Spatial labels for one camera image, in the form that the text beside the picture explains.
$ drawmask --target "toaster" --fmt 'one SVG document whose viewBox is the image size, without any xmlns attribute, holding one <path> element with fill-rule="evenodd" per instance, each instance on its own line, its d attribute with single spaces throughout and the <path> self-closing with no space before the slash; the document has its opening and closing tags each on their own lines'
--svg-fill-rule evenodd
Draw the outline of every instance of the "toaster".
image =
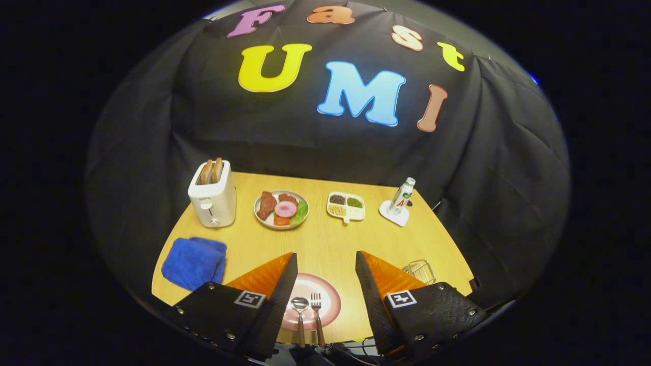
<svg viewBox="0 0 651 366">
<path fill-rule="evenodd" d="M 207 163 L 203 163 L 197 169 L 195 176 L 187 188 L 187 195 L 199 217 L 199 221 L 205 227 L 229 226 L 235 221 L 235 185 L 230 171 L 230 162 L 222 160 L 221 166 L 216 167 L 212 163 L 212 169 L 217 171 L 219 182 L 201 184 L 201 171 Z"/>
</svg>

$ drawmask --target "meat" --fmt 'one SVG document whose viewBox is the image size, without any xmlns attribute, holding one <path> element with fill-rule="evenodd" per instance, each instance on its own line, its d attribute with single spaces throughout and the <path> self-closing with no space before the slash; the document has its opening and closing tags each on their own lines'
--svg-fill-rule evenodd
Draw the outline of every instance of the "meat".
<svg viewBox="0 0 651 366">
<path fill-rule="evenodd" d="M 276 203 L 276 198 L 270 192 L 263 191 L 262 198 L 260 199 L 260 210 L 256 212 L 256 215 L 261 220 L 266 220 L 273 212 L 273 208 L 276 207 Z"/>
<path fill-rule="evenodd" d="M 290 202 L 294 203 L 296 206 L 298 206 L 298 202 L 296 202 L 296 198 L 294 198 L 294 197 L 292 197 L 292 196 L 290 196 L 288 194 L 285 194 L 285 193 L 278 196 L 278 201 L 281 201 L 281 202 L 282 201 L 290 201 Z"/>
</svg>

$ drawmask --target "metal basket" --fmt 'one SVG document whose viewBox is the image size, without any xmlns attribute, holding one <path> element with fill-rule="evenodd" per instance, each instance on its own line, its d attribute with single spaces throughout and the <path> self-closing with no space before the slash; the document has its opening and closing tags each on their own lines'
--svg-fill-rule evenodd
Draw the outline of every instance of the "metal basket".
<svg viewBox="0 0 651 366">
<path fill-rule="evenodd" d="M 410 262 L 402 270 L 412 275 L 413 277 L 416 277 L 427 285 L 431 285 L 432 283 L 436 282 L 432 267 L 426 259 L 419 259 Z"/>
</svg>

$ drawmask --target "spoon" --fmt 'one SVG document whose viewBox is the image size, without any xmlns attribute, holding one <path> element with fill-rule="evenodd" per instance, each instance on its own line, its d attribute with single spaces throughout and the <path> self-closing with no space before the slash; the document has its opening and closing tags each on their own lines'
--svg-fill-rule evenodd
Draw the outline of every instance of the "spoon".
<svg viewBox="0 0 651 366">
<path fill-rule="evenodd" d="M 293 298 L 292 307 L 298 311 L 298 345 L 305 347 L 305 330 L 303 330 L 303 310 L 307 309 L 310 303 L 306 298 Z"/>
</svg>

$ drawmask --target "blue letter m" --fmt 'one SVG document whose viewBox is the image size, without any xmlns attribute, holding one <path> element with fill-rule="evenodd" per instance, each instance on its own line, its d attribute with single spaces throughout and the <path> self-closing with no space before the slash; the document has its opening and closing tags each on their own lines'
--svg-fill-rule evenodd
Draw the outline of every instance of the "blue letter m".
<svg viewBox="0 0 651 366">
<path fill-rule="evenodd" d="M 398 124 L 395 111 L 398 91 L 406 81 L 404 76 L 384 70 L 375 75 L 368 85 L 364 85 L 362 77 L 352 63 L 330 61 L 325 64 L 325 67 L 331 72 L 330 85 L 325 102 L 316 108 L 319 113 L 333 116 L 344 114 L 344 107 L 340 103 L 343 93 L 353 117 L 359 116 L 367 104 L 374 99 L 373 107 L 365 115 L 367 120 L 385 126 Z"/>
</svg>

